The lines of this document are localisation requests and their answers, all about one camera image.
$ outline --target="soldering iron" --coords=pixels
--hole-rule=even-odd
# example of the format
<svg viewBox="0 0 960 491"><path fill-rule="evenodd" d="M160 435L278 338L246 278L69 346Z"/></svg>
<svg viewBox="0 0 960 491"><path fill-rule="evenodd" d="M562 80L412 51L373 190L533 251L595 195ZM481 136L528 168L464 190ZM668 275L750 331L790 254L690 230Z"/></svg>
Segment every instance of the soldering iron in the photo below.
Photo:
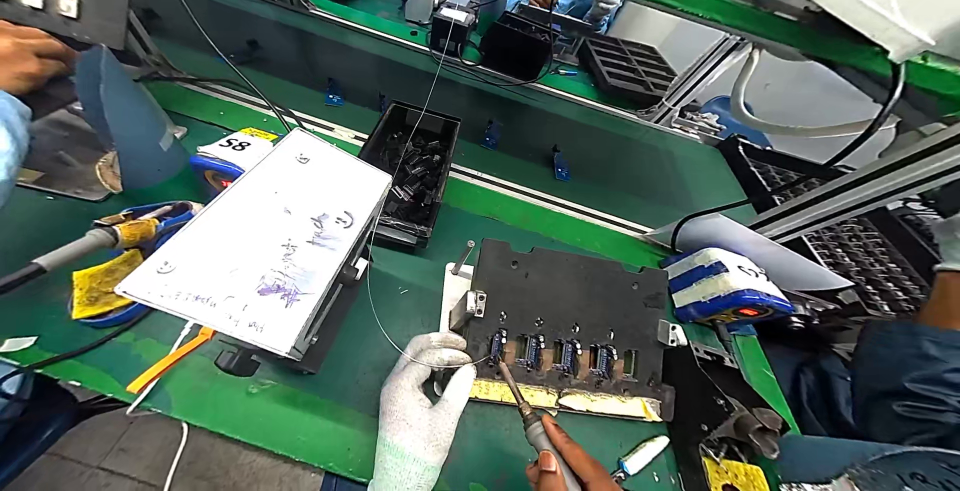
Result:
<svg viewBox="0 0 960 491"><path fill-rule="evenodd" d="M521 389L517 387L514 376L510 374L510 368L507 367L507 364L501 359L499 365L500 373L503 374L503 378L507 381L507 386L510 387L513 398L516 399L516 409L520 412L520 418L523 419L523 435L527 436L527 442L530 443L530 446L534 447L537 453L547 450L553 454L553 457L557 460L559 472L563 474L563 481L566 482L567 491L581 491L580 483L577 482L577 476L573 475L573 471L570 470L567 461L564 460L564 457L560 455L557 448L554 448L553 443L550 442L550 437L547 436L546 429L544 429L543 418L530 406L530 403L527 402L526 399L523 399Z"/></svg>

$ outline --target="metal bracket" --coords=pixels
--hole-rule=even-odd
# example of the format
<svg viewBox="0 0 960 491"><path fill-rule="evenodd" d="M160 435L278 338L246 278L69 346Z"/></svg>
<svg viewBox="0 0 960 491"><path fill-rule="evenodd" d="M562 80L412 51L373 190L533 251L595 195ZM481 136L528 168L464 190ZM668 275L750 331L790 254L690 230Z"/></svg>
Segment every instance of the metal bracket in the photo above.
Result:
<svg viewBox="0 0 960 491"><path fill-rule="evenodd" d="M487 293L483 290L467 290L450 309L450 330L457 332L471 318L483 318L486 309Z"/></svg>
<svg viewBox="0 0 960 491"><path fill-rule="evenodd" d="M689 343L682 325L663 319L656 324L656 340L667 347L686 347Z"/></svg>

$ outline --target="gloved hand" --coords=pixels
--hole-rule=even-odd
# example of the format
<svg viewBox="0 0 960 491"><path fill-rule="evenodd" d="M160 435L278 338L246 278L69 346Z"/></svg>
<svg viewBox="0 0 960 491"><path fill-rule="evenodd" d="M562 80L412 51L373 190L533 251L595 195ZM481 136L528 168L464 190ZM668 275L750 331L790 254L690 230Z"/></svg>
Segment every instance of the gloved hand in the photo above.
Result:
<svg viewBox="0 0 960 491"><path fill-rule="evenodd" d="M934 225L933 236L940 248L941 260L933 269L937 272L960 272L960 213Z"/></svg>
<svg viewBox="0 0 960 491"><path fill-rule="evenodd" d="M457 422L476 378L467 341L455 333L426 333L410 340L406 355L380 391L380 428L376 436L375 491L429 491L450 453ZM462 365L453 374L437 404L424 395L424 381L433 366Z"/></svg>
<svg viewBox="0 0 960 491"><path fill-rule="evenodd" d="M590 4L590 10L586 12L584 20L590 24L596 24L622 3L623 0L593 0L593 3Z"/></svg>
<svg viewBox="0 0 960 491"><path fill-rule="evenodd" d="M29 124L30 108L13 95L0 91L0 206L7 202L17 183L20 164L27 155Z"/></svg>

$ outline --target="connector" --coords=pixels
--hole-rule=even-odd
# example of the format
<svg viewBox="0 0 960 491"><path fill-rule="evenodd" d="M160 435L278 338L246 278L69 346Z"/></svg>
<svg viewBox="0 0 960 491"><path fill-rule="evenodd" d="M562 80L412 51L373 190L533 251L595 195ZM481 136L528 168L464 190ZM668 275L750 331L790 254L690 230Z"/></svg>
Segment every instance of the connector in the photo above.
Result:
<svg viewBox="0 0 960 491"><path fill-rule="evenodd" d="M503 352L507 347L507 329L498 328L493 338L489 340L489 358L486 365L495 366L503 360Z"/></svg>

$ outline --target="yellow tape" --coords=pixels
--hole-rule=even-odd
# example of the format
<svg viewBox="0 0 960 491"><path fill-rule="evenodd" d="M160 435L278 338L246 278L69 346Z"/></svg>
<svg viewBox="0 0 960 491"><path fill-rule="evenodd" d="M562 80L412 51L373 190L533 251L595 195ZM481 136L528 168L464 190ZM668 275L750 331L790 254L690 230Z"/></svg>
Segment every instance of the yellow tape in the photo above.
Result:
<svg viewBox="0 0 960 491"><path fill-rule="evenodd" d="M120 309L133 301L114 294L114 288L143 263L138 249L130 249L113 260L73 273L73 309L70 316L89 318Z"/></svg>
<svg viewBox="0 0 960 491"><path fill-rule="evenodd" d="M706 470L706 479L710 482L710 491L727 491L730 486L740 491L770 491L767 478L757 465L730 459L721 459L718 464L713 459L704 457L703 469Z"/></svg>
<svg viewBox="0 0 960 491"><path fill-rule="evenodd" d="M157 226L161 222L157 219L134 219L115 225L114 229L120 235L120 247L134 247L157 235Z"/></svg>
<svg viewBox="0 0 960 491"><path fill-rule="evenodd" d="M240 133L257 137L258 139L266 139L267 141L272 141L280 136L279 134L273 134L269 130L257 129L256 127L245 127L240 129Z"/></svg>

